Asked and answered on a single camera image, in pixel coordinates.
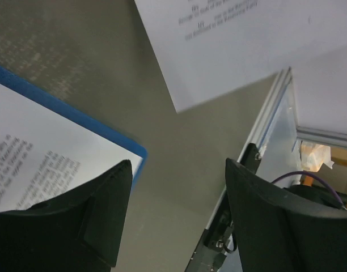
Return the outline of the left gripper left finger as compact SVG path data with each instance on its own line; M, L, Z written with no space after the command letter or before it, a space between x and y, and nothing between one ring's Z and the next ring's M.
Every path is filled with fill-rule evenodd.
M0 271L110 271L133 182L123 160L27 210L0 212Z

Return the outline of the printed white paper sheets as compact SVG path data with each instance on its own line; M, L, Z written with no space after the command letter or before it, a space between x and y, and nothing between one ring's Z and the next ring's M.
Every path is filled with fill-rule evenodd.
M0 66L138 143L182 112L347 46L347 1L0 1ZM0 213L142 158L0 84Z

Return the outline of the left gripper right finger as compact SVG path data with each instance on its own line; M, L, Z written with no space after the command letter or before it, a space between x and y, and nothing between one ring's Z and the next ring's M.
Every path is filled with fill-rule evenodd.
M347 271L347 211L309 201L226 159L243 271Z

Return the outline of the blue file folder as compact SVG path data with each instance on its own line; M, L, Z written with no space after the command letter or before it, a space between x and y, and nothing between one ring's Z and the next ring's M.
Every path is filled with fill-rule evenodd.
M133 175L132 188L135 187L148 157L148 152L143 146L2 66L0 66L0 84L141 157L142 161Z

